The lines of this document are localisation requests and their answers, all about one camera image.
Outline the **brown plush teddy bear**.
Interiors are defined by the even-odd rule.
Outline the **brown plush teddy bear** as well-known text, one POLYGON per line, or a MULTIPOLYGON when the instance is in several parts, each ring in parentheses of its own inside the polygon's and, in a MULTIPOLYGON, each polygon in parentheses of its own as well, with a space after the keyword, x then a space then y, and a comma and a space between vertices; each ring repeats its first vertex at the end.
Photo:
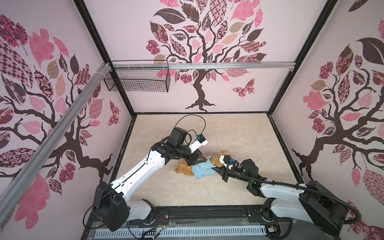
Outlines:
MULTIPOLYGON (((212 164, 216 167, 223 167, 223 165, 219 161, 220 155, 232 156, 232 154, 227 150, 220 151, 220 153, 218 155, 213 156, 213 159, 211 160, 212 164)), ((180 161, 178 163, 177 167, 175 168, 175 172, 186 176, 194 176, 192 172, 192 166, 188 166, 185 160, 180 161)))

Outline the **light blue teddy shirt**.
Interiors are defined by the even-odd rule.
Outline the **light blue teddy shirt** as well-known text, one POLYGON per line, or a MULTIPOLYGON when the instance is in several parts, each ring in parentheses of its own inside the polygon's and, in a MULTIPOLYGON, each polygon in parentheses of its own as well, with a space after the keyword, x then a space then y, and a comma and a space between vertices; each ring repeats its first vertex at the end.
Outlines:
POLYGON ((205 176, 212 176, 216 174, 216 171, 213 170, 216 166, 214 166, 211 162, 213 159, 212 156, 209 156, 204 163, 200 163, 192 166, 192 172, 196 179, 201 179, 205 176))

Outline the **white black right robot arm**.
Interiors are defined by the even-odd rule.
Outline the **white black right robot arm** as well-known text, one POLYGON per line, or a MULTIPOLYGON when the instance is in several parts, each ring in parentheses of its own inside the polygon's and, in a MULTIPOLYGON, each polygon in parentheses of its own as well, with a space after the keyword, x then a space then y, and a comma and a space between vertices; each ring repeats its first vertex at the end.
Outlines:
POLYGON ((349 204, 337 198, 316 181, 308 184, 275 182, 259 175, 255 163, 240 164, 229 156, 221 167, 213 167, 223 181, 229 178, 247 183, 247 190, 265 199, 260 214, 265 221, 290 218, 313 223, 331 236, 338 236, 349 212, 349 204))

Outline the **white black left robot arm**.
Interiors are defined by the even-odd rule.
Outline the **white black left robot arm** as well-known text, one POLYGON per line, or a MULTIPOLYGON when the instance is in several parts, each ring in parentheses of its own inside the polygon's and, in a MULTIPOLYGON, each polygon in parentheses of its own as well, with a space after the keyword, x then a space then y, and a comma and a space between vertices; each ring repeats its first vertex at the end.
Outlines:
POLYGON ((208 141, 203 134, 189 144, 184 141, 188 132, 175 127, 171 134, 155 143, 147 156, 133 169, 111 183, 102 182, 96 188, 91 212, 106 228, 114 232, 126 221, 152 222, 156 207, 147 200, 131 201, 134 192, 157 170, 170 160, 184 159, 188 166, 206 162, 199 150, 208 141))

